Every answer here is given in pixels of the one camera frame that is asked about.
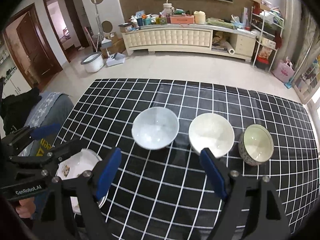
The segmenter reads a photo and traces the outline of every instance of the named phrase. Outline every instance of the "light blue bowl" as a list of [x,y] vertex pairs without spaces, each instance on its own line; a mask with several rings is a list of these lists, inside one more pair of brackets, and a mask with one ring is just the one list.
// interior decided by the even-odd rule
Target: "light blue bowl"
[[151,107],[134,119],[131,133],[136,144],[147,150],[159,150],[176,138],[179,121],[174,112],[164,107]]
[[234,25],[236,28],[244,29],[245,28],[245,23],[239,23],[239,22],[234,22],[231,21],[231,23]]

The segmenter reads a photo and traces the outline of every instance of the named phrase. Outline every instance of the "tile floor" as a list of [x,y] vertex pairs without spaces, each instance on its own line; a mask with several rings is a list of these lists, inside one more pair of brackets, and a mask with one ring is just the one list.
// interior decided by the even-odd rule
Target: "tile floor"
[[47,90],[70,95],[75,104],[90,84],[99,78],[156,78],[208,82],[264,92],[300,102],[294,89],[287,89],[271,73],[253,68],[244,60],[186,52],[135,51],[124,64],[87,73],[80,64],[90,48],[80,51]]

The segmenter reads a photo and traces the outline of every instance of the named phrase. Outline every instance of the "white bowl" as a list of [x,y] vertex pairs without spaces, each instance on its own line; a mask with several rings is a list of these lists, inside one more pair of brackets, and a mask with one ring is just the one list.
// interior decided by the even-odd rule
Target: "white bowl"
[[144,110],[133,121],[131,133],[135,142],[147,150],[159,150],[176,138],[179,121],[174,112],[164,107]]
[[209,148],[216,158],[220,158],[232,148],[235,133],[223,116],[206,113],[191,122],[189,140],[198,155],[203,148]]
[[[69,159],[59,164],[57,170],[57,176],[62,180],[77,178],[86,170],[92,171],[98,161],[101,161],[101,157],[94,151],[89,149],[82,149],[81,152],[71,156]],[[77,197],[70,197],[72,210],[75,214],[81,215],[79,202]],[[107,200],[104,196],[99,202],[99,208],[103,206]]]
[[274,149],[271,134],[259,124],[252,124],[245,129],[238,147],[242,159],[252,166],[268,161]]

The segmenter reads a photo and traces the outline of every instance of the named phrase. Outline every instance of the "pink storage box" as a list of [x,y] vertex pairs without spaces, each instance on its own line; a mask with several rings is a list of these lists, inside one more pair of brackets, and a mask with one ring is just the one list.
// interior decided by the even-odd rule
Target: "pink storage box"
[[283,83],[289,82],[289,79],[293,77],[294,70],[288,66],[284,61],[280,60],[277,67],[272,71],[274,76]]
[[170,22],[173,24],[194,24],[195,17],[192,16],[171,16]]

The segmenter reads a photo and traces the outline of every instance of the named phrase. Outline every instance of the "paper towel roll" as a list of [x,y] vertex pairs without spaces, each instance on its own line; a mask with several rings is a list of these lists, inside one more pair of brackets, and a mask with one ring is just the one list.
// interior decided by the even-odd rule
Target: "paper towel roll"
[[234,48],[230,45],[229,42],[224,41],[224,42],[221,43],[221,45],[224,46],[224,47],[227,49],[227,51],[229,52],[229,54],[233,55],[233,54],[235,53]]

